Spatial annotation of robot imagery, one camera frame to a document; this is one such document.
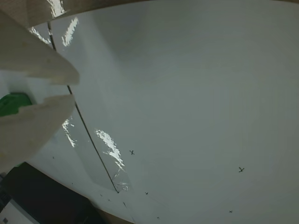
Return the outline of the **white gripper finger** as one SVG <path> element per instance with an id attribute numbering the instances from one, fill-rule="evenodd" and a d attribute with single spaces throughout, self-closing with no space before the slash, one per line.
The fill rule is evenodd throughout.
<path id="1" fill-rule="evenodd" d="M 52 84 L 79 83 L 74 66 L 9 15 L 0 12 L 0 69 L 46 78 Z"/>
<path id="2" fill-rule="evenodd" d="M 75 108 L 72 95 L 46 98 L 0 118 L 0 171 L 6 172 L 33 157 L 60 129 Z"/>

